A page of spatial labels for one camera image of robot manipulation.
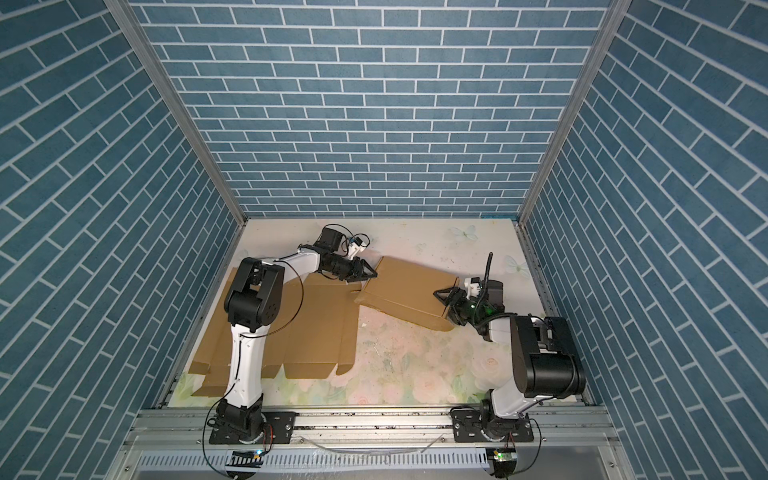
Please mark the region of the brown cardboard box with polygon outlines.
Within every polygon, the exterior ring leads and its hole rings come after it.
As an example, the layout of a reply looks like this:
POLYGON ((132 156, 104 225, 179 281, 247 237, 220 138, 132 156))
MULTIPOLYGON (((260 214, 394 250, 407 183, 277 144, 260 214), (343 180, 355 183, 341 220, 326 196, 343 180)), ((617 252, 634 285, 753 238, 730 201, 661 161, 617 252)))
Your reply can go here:
POLYGON ((455 328, 446 306, 434 295, 457 286, 455 274, 391 256, 382 257, 375 270, 377 276, 355 298, 358 305, 433 331, 455 328))

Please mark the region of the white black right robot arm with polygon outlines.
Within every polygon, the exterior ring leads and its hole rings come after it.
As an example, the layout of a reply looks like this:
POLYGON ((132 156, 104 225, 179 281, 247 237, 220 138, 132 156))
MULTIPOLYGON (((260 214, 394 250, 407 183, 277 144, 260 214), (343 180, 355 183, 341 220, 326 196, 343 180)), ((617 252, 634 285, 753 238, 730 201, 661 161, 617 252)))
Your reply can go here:
POLYGON ((586 388, 586 373, 567 320, 508 311, 503 283, 490 278, 492 261, 489 254, 483 276, 433 292, 453 324, 469 325, 485 341, 507 344, 511 349, 512 379, 488 390, 479 406, 451 410, 458 442, 481 437, 530 441, 529 411, 533 407, 581 395, 586 388))

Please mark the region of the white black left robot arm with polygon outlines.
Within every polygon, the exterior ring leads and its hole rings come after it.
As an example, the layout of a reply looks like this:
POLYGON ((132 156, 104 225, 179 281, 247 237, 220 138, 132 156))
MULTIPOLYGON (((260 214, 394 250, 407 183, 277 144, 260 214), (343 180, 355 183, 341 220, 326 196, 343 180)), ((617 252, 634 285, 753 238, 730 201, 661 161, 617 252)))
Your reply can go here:
POLYGON ((305 279, 313 273, 348 283, 373 279, 377 272, 360 257, 369 245, 368 235, 343 232, 339 224, 329 224, 314 243, 301 244, 288 256, 246 257, 240 262, 223 305, 232 339, 229 378, 210 426, 240 443, 254 443, 267 435, 261 368, 266 339, 275 333, 271 325, 281 309, 284 285, 299 282, 296 311, 300 312, 306 298, 305 279))

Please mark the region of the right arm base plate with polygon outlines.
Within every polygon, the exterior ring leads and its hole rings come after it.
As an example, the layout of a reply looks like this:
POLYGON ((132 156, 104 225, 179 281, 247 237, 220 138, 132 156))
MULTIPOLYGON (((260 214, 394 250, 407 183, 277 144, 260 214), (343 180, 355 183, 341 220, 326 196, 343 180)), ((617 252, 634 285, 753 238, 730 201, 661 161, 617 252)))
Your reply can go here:
POLYGON ((534 434, 526 419, 504 419, 472 407, 449 411, 456 443, 532 442, 534 434))

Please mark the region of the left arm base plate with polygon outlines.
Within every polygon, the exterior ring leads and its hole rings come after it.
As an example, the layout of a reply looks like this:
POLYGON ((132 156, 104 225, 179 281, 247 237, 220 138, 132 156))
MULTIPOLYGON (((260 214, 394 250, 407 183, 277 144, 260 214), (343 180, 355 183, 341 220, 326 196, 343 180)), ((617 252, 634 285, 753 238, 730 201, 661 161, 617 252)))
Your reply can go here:
POLYGON ((261 413, 262 433, 255 440, 226 426, 219 415, 208 419, 206 426, 210 429, 208 443, 211 445, 257 445, 269 447, 276 444, 289 444, 293 434, 296 414, 290 411, 266 411, 261 413))

